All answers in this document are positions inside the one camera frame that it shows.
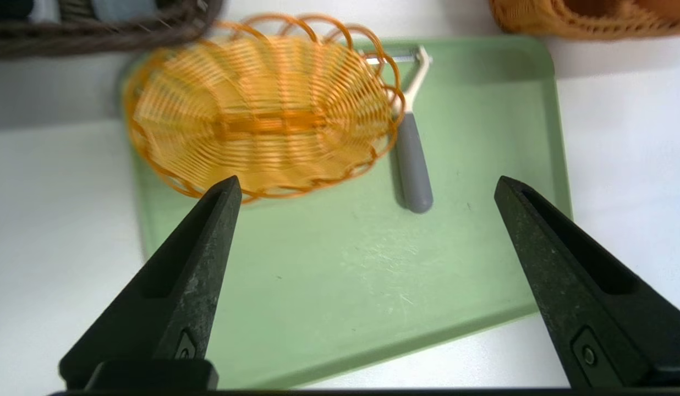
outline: orange basket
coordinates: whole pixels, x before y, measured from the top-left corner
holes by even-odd
[[[506,32],[558,35],[577,40],[618,40],[629,37],[680,35],[680,21],[667,20],[640,7],[637,0],[599,0],[600,15],[572,8],[593,0],[489,0],[494,19]]]
[[[276,35],[255,28],[270,21],[282,23]],[[315,22],[332,30],[320,35]],[[172,188],[199,197],[237,175],[245,202],[300,196],[362,175],[392,148],[404,98],[370,30],[282,14],[218,27],[228,33],[155,52],[124,90],[132,144]],[[373,50],[357,52],[353,34]]]

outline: peeler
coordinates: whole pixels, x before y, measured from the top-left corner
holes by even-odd
[[[425,48],[420,46],[409,55],[392,56],[394,62],[414,62],[418,60],[419,68],[416,76],[413,77],[407,90],[403,91],[405,97],[404,117],[398,127],[398,137],[396,140],[396,154],[398,157],[398,168],[401,174],[401,185],[403,188],[403,198],[406,206],[414,213],[425,213],[433,206],[433,190],[430,186],[428,167],[426,158],[421,146],[421,138],[418,135],[418,125],[413,116],[413,102],[416,99],[430,63],[433,59],[428,55]],[[368,58],[370,64],[377,64],[377,58]],[[394,103],[393,112],[399,113],[399,103]]]

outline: scratch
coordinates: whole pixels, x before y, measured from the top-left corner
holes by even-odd
[[[413,303],[413,301],[411,301],[410,299],[406,298],[405,295],[400,295],[400,298],[403,299],[403,301],[406,301],[407,303],[409,303],[409,304],[411,304],[411,305],[413,305],[413,306],[416,305],[416,304]]]

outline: brown wicker basket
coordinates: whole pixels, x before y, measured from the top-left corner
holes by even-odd
[[[63,56],[83,53],[148,50],[191,42],[206,32],[222,8],[222,0],[177,0],[156,19],[103,23],[0,22],[0,59]]]
[[[574,12],[564,0],[489,2],[496,22],[506,32],[558,35],[576,40],[680,35],[680,21],[666,20],[639,7],[635,0],[620,0],[611,15],[596,17]]]

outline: gray peeler handle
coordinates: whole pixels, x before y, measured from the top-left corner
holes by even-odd
[[[398,127],[396,153],[406,206],[414,213],[427,212],[433,206],[433,191],[413,113],[406,113]]]

